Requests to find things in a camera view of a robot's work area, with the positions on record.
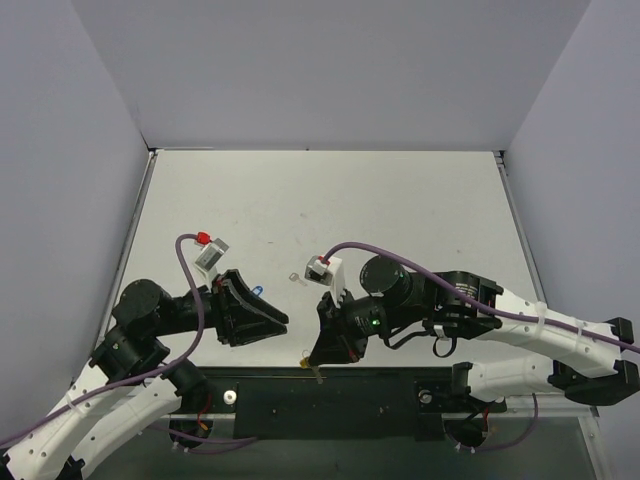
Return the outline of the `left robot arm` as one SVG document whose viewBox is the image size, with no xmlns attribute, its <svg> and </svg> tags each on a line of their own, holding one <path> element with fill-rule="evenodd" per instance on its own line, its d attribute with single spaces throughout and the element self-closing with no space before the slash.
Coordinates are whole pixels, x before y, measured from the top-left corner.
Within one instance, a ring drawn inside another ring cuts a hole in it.
<svg viewBox="0 0 640 480">
<path fill-rule="evenodd" d="M 286 333 L 288 316 L 252 292 L 236 270 L 173 297 L 155 282 L 129 284 L 116 320 L 47 417 L 6 440 L 4 479 L 85 479 L 135 434 L 179 408 L 205 406 L 203 372 L 183 353 L 169 361 L 161 337 L 213 329 L 244 346 Z"/>
</svg>

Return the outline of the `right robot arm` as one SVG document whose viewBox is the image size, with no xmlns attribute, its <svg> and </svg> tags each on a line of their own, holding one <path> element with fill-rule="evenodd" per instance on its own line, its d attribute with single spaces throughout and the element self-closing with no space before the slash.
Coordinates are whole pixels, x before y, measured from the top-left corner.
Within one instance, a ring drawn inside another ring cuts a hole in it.
<svg viewBox="0 0 640 480">
<path fill-rule="evenodd" d="M 451 368 L 449 402 L 468 409 L 478 401 L 558 393 L 588 406 L 612 406 L 639 391 L 639 368 L 623 359 L 633 345 L 633 326 L 624 318 L 603 323 L 577 320 L 529 302 L 497 283 L 464 271 L 419 272 L 382 255 L 362 267 L 366 294 L 354 298 L 346 287 L 341 259 L 312 258 L 306 280 L 328 291 L 317 305 L 319 336 L 301 362 L 354 364 L 378 337 L 391 350 L 414 338 L 445 342 L 450 357 L 461 340 L 503 343 L 527 356 L 490 363 L 460 362 Z"/>
</svg>

